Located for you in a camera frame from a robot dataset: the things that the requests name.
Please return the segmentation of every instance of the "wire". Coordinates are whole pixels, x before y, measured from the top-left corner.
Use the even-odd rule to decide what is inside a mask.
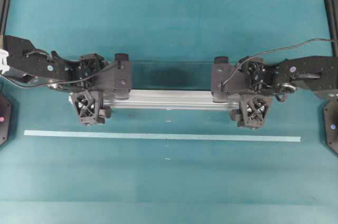
[[[338,42],[338,39],[313,38],[313,39],[307,40],[307,41],[305,41],[303,43],[298,43],[298,44],[295,44],[295,45],[292,45],[292,46],[287,46],[287,47],[272,49],[272,50],[269,50],[269,51],[259,52],[259,53],[255,54],[255,55],[251,56],[251,57],[247,57],[238,66],[236,66],[235,69],[234,69],[234,71],[231,73],[231,75],[224,82],[222,82],[222,87],[224,87],[224,85],[227,84],[229,82],[229,80],[231,80],[231,78],[242,67],[242,65],[244,65],[246,62],[250,61],[251,59],[254,59],[254,58],[256,58],[258,56],[261,56],[261,55],[265,55],[265,54],[269,54],[269,53],[274,53],[274,52],[277,52],[277,51],[291,50],[291,49],[294,49],[294,48],[297,48],[297,47],[301,47],[301,46],[304,46],[304,45],[307,45],[309,43],[316,42],[316,41],[321,41],[321,42]]]
[[[12,83],[13,85],[19,87],[19,88],[22,88],[22,89],[30,89],[30,88],[39,88],[39,87],[43,87],[43,86],[48,86],[48,85],[51,85],[51,84],[72,84],[72,83],[79,83],[79,82],[82,82],[82,81],[86,81],[86,80],[89,80],[91,78],[93,78],[94,76],[100,74],[100,73],[103,73],[105,71],[108,71],[110,69],[112,69],[113,67],[115,67],[116,65],[115,64],[111,64],[111,65],[108,65],[107,67],[101,69],[100,71],[96,72],[96,73],[93,73],[92,75],[88,76],[88,77],[85,77],[83,79],[80,79],[80,80],[71,80],[71,81],[52,81],[52,82],[46,82],[46,83],[42,83],[42,84],[37,84],[37,85],[33,85],[33,86],[23,86],[23,85],[20,85],[18,84],[17,82],[15,82],[14,80],[12,80],[11,78],[5,76],[5,75],[2,75],[0,73],[0,76],[2,76],[3,78],[5,78],[7,81],[9,81],[10,83]]]

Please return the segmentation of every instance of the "bolt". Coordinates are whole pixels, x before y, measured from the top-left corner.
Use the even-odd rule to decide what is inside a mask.
[[[290,68],[290,72],[295,72],[296,70],[297,70],[296,67],[291,67],[291,68]]]

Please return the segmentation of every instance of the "teal background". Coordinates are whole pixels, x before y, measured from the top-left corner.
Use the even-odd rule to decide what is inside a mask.
[[[11,0],[7,34],[77,59],[129,53],[139,89],[208,90],[213,58],[329,38],[323,0]],[[268,62],[331,56],[312,43]],[[338,157],[322,107],[299,91],[266,126],[220,111],[116,110],[78,124],[68,95],[4,83],[14,105],[0,148],[2,223],[337,223]],[[23,136],[24,130],[301,136],[301,143]]]

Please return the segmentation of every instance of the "aluminum extrusion bar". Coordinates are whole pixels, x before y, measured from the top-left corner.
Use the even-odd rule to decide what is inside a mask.
[[[239,95],[229,96],[227,103],[216,103],[210,91],[133,89],[129,99],[105,99],[104,105],[113,109],[232,110],[239,106]]]

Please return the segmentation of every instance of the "small white marking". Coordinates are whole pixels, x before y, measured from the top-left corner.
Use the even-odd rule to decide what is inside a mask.
[[[77,137],[77,138],[132,138],[132,139],[191,139],[202,141],[266,141],[301,142],[299,136],[253,136],[253,135],[209,135],[209,134],[157,134],[157,133],[93,133],[62,132],[57,130],[25,130],[26,136]]]

